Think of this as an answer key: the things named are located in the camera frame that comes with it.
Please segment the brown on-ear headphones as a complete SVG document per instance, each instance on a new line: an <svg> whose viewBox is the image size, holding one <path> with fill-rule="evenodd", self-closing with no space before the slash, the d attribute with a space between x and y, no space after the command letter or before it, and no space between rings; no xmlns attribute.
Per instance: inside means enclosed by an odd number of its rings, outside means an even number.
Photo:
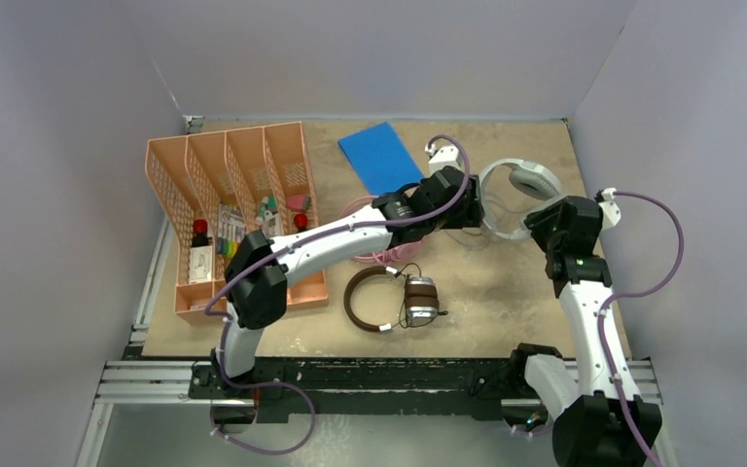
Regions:
<svg viewBox="0 0 747 467"><path fill-rule="evenodd" d="M371 334L385 334L395 328L393 323L374 325L360 318L353 309L352 299L356 289L366 280L379 276L403 278L403 299L397 324L403 329L415 329L429 325L441 316L448 315L440 301L436 282L421 274L421 268L414 265L419 275L408 274L405 268L391 266L371 266L355 273L347 282L343 292L343 309L346 316L358 329Z"/></svg>

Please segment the grey over-ear headphones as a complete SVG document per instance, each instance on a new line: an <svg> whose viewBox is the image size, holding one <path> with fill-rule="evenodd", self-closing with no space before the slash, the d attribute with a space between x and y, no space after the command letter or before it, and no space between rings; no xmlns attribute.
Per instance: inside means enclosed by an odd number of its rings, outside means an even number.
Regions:
<svg viewBox="0 0 747 467"><path fill-rule="evenodd" d="M544 165L521 159L501 159L485 167L480 173L480 197L488 201L486 192L493 172L499 167L506 167L509 172L508 180L511 185L524 195L537 199L548 206L563 197L562 184L558 177ZM473 236L486 236L485 232L502 240L522 241L530 238L530 231L523 224L520 228L505 233L498 229L498 221L488 207L484 208L485 217L480 224L480 233Z"/></svg>

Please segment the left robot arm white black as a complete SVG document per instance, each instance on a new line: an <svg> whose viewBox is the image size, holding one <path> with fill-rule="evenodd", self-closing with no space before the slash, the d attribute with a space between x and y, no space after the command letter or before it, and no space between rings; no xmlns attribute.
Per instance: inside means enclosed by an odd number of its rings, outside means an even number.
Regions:
<svg viewBox="0 0 747 467"><path fill-rule="evenodd" d="M478 176L446 166L330 224L276 237L249 233L212 300L227 305L215 349L221 375L238 380L253 370L263 330L285 314L290 287L355 256L414 243L437 230L475 228L482 217Z"/></svg>

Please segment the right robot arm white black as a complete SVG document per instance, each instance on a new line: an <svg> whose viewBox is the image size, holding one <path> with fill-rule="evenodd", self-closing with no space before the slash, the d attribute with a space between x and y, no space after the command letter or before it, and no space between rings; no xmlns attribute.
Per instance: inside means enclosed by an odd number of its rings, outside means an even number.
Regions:
<svg viewBox="0 0 747 467"><path fill-rule="evenodd" d="M602 231L621 219L616 190L595 198L554 198L527 214L525 232L545 253L546 275L566 315L577 373L562 358L526 358L523 378L552 420L560 466L642 466L662 425L628 367L614 320L613 279L594 252Z"/></svg>

